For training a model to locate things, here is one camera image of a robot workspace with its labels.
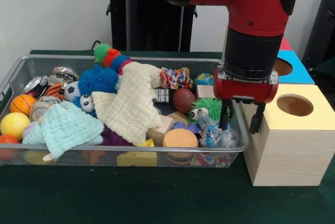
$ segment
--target wire mesh basket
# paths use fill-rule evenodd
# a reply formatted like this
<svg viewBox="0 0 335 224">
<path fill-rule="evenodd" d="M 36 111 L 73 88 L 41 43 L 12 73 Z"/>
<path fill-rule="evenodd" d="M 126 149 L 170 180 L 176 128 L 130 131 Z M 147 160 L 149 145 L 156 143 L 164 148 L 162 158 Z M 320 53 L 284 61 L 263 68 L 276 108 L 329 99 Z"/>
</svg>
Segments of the wire mesh basket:
<svg viewBox="0 0 335 224">
<path fill-rule="evenodd" d="M 138 58 L 134 61 L 159 68 L 188 67 L 193 79 L 200 73 L 213 73 L 222 62 L 216 59 Z M 18 59 L 0 85 L 0 120 L 7 115 L 10 101 L 21 93 L 35 76 L 50 75 L 55 66 L 67 66 L 79 75 L 92 69 L 94 58 L 72 55 L 29 55 Z M 172 104 L 155 103 L 163 115 L 175 112 Z M 107 147 L 77 146 L 58 160 L 43 162 L 48 154 L 42 144 L 0 144 L 0 165 L 60 165 L 60 166 L 157 166 L 157 167 L 222 167 L 228 168 L 237 155 L 249 145 L 249 134 L 240 106 L 231 103 L 230 124 L 239 135 L 236 148 L 165 148 L 165 147 Z"/>
</svg>

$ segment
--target brown football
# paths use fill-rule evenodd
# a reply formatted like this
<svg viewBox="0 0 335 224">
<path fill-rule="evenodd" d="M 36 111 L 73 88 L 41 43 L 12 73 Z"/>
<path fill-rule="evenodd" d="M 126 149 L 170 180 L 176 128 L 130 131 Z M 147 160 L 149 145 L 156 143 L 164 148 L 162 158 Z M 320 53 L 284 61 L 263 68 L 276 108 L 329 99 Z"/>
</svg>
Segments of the brown football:
<svg viewBox="0 0 335 224">
<path fill-rule="evenodd" d="M 196 100 L 194 94 L 187 89 L 177 89 L 172 96 L 172 104 L 177 111 L 188 113 Z"/>
</svg>

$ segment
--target light blue washcloth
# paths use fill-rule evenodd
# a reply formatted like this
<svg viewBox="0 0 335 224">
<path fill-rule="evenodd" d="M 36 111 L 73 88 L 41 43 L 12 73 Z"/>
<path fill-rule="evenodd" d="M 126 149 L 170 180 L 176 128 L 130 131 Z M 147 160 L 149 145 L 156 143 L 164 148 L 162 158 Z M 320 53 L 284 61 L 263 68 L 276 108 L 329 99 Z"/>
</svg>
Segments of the light blue washcloth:
<svg viewBox="0 0 335 224">
<path fill-rule="evenodd" d="M 65 151 L 81 144 L 101 144 L 104 124 L 74 104 L 64 101 L 55 104 L 23 140 L 23 144 L 47 144 L 58 159 Z"/>
</svg>

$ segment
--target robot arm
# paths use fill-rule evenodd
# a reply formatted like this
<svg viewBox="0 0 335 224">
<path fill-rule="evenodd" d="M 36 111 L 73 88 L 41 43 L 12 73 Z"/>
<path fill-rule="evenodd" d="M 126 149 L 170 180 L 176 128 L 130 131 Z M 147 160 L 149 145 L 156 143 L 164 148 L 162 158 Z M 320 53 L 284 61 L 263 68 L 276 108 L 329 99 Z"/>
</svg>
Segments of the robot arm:
<svg viewBox="0 0 335 224">
<path fill-rule="evenodd" d="M 215 72 L 214 92 L 222 99 L 221 126 L 227 127 L 227 101 L 259 106 L 251 132 L 258 132 L 265 104 L 273 100 L 278 75 L 272 71 L 295 0 L 167 0 L 172 4 L 222 5 L 229 12 L 225 61 Z"/>
</svg>

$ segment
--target football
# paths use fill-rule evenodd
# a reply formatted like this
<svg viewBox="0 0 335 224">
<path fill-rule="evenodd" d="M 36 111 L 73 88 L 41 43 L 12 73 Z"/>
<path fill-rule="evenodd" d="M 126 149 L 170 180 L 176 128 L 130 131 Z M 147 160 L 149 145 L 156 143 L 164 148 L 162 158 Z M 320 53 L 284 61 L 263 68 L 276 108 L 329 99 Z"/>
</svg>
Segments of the football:
<svg viewBox="0 0 335 224">
<path fill-rule="evenodd" d="M 78 81 L 68 84 L 64 89 L 65 99 L 73 102 L 75 97 L 80 97 L 80 90 L 78 88 Z"/>
</svg>

